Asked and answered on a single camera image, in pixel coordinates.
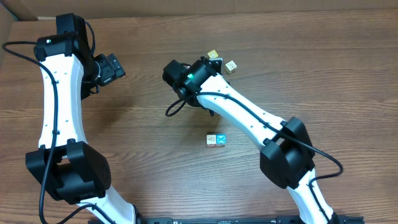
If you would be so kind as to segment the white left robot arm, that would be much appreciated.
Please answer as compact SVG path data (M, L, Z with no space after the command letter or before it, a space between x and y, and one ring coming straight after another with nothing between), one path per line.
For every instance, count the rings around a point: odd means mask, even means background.
M44 83L44 120L38 150L25 156L42 193L87 209L103 223L135 223L135 207L111 184L107 159L87 142L81 102L124 76L114 55L95 55L92 28L80 16L56 18L57 33L34 47Z

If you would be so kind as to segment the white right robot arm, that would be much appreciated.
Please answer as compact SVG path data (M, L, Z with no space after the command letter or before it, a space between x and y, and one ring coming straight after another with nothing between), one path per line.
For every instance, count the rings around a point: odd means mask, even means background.
M313 147L305 125L296 117L286 121L261 109L237 92L221 74L222 60L201 57L193 64L172 60L163 80L178 102L219 114L244 132L256 145L262 173L286 189L304 223L339 223L317 181L313 157L330 155Z

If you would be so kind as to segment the wooden block red side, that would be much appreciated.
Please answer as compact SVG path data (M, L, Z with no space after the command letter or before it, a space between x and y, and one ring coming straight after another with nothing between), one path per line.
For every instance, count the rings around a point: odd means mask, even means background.
M216 135L209 134L206 136L206 145L208 147L216 147Z

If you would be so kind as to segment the blue X letter block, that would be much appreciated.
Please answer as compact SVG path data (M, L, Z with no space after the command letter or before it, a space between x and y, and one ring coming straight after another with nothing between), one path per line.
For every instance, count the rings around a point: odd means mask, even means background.
M225 147L226 145L226 135L225 134L217 134L216 135L216 146L217 147Z

